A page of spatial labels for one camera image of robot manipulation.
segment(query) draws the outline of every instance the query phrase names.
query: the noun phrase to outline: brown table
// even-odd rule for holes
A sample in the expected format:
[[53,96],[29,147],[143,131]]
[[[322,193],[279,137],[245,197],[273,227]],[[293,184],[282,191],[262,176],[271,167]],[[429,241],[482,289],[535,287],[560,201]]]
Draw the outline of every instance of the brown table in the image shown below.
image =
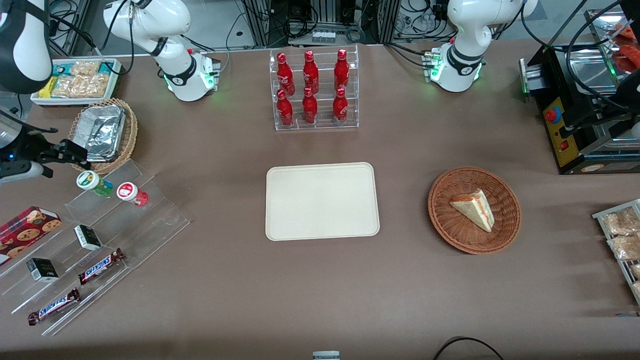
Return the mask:
[[[54,337],[0,304],[0,358],[430,359],[467,335],[506,359],[637,359],[640,320],[613,316],[637,308],[590,214],[640,197],[639,177],[557,174],[535,103],[520,95],[518,59],[537,48],[496,42],[477,83],[450,94],[361,46],[360,129],[319,134],[273,129],[267,51],[233,53],[221,90],[194,103],[137,58],[119,91],[140,122],[133,158],[193,223]],[[58,140],[76,113],[36,107],[31,119]],[[265,237],[271,167],[352,161],[376,172],[376,236]],[[520,200],[520,236],[500,254],[463,254],[428,220],[431,183],[463,165],[500,175]],[[52,168],[53,179],[2,187],[2,222],[79,193],[75,170]],[[456,344],[442,359],[483,354]]]

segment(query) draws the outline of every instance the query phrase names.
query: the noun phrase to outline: black machine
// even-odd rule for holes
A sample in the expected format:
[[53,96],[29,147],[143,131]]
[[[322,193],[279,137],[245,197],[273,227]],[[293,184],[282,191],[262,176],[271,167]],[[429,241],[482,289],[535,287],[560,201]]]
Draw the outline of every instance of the black machine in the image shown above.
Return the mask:
[[[545,118],[561,174],[640,172],[640,69],[621,68],[620,44],[607,38],[638,15],[636,0],[590,10],[570,43],[543,46],[528,64],[520,62],[523,90]],[[588,26],[597,46],[577,42]],[[630,27],[640,35],[640,22]]]

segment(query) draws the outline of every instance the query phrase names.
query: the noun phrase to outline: acrylic bottle rack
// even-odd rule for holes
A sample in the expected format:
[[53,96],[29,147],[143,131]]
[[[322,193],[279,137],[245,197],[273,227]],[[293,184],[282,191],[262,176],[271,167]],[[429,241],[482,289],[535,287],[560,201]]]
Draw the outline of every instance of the acrylic bottle rack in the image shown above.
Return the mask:
[[[148,194],[148,203],[138,207],[124,202],[118,199],[115,189],[110,198],[83,192],[56,211],[63,224],[53,234],[0,268],[2,301],[11,305],[13,314],[24,318],[24,326],[29,326],[27,319],[31,312],[40,310],[73,288],[79,290],[82,301],[64,307],[33,326],[43,336],[60,331],[189,224],[176,205],[164,197],[153,177],[135,161],[127,161],[104,179],[111,181],[114,188],[126,181],[133,182]],[[102,243],[100,250],[89,251],[80,246],[74,233],[78,224],[95,230]],[[78,274],[117,248],[121,248],[125,258],[81,286]],[[49,284],[34,281],[26,265],[31,258],[51,260],[59,279]]]
[[[347,108],[347,121],[344,125],[338,126],[333,122],[333,100],[335,99],[335,88],[333,85],[333,68],[337,61],[338,50],[347,50],[347,62],[349,63],[349,85],[346,88],[345,98],[349,106]],[[344,47],[315,47],[314,59],[318,65],[320,77],[320,91],[315,94],[318,103],[318,119],[314,125],[307,124],[304,119],[302,99],[304,98],[305,81],[302,69],[305,66],[304,49],[290,48],[272,50],[269,55],[269,78],[271,80],[271,100],[273,102],[273,118],[277,131],[314,130],[314,129],[345,129],[354,128],[360,125],[360,112],[358,98],[360,96],[358,81],[358,47],[355,45]],[[293,82],[296,86],[296,93],[289,97],[293,106],[293,126],[284,127],[280,121],[276,103],[278,98],[276,92],[280,88],[278,82],[278,62],[276,55],[285,53],[287,63],[293,71]]]

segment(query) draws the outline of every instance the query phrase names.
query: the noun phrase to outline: coca-cola bottle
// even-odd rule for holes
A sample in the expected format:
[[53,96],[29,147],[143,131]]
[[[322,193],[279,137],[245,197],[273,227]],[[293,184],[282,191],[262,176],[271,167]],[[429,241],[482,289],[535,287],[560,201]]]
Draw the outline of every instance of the coca-cola bottle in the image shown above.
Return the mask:
[[278,59],[278,82],[280,88],[287,92],[288,96],[293,96],[296,93],[296,86],[293,85],[293,71],[287,63],[287,56],[284,53],[278,53],[276,55]]
[[318,117],[318,101],[314,96],[311,86],[305,88],[305,98],[302,100],[302,107],[305,110],[305,121],[307,124],[315,124]]
[[320,91],[320,78],[318,76],[318,65],[314,60],[314,52],[311,50],[305,51],[305,67],[302,69],[302,74],[305,77],[305,86],[310,86],[311,91],[317,94]]
[[340,87],[336,92],[335,99],[333,100],[333,122],[342,126],[347,122],[347,106],[349,103],[344,97],[344,88]]
[[291,101],[287,99],[287,93],[284,90],[278,89],[278,102],[276,103],[276,107],[278,108],[278,114],[280,116],[280,121],[282,122],[282,126],[284,127],[292,127],[293,126],[293,107],[291,106]]
[[341,86],[347,88],[347,85],[349,85],[349,63],[347,62],[347,51],[345,49],[338,50],[338,61],[335,62],[333,76],[335,78],[333,86],[336,91]]

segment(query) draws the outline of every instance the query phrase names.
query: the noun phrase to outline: wicker basket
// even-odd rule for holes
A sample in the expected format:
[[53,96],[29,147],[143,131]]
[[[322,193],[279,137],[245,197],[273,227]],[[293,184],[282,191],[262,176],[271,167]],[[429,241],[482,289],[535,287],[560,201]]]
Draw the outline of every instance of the wicker basket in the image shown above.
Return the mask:
[[[136,136],[138,135],[138,120],[136,119],[136,114],[131,111],[129,105],[126,102],[120,99],[109,99],[106,101],[96,102],[95,104],[91,104],[90,106],[107,106],[107,105],[118,105],[124,108],[127,111],[127,118],[125,119],[125,127],[122,130],[122,141],[120,142],[120,155],[118,155],[115,161],[110,163],[91,163],[91,170],[95,171],[100,175],[108,174],[115,169],[122,166],[133,153],[133,148],[136,146]],[[68,139],[71,140],[76,133],[76,126],[78,125],[78,120],[80,119],[80,114],[76,116],[76,120],[73,125],[71,125],[71,131],[69,131]],[[73,165],[74,168],[78,171],[83,171],[84,169]]]
[[[495,224],[487,233],[449,201],[458,195],[482,189],[493,211]],[[493,254],[509,246],[520,231],[522,214],[511,188],[491,172],[461,167],[440,175],[431,186],[428,199],[433,226],[448,243],[469,254]]]

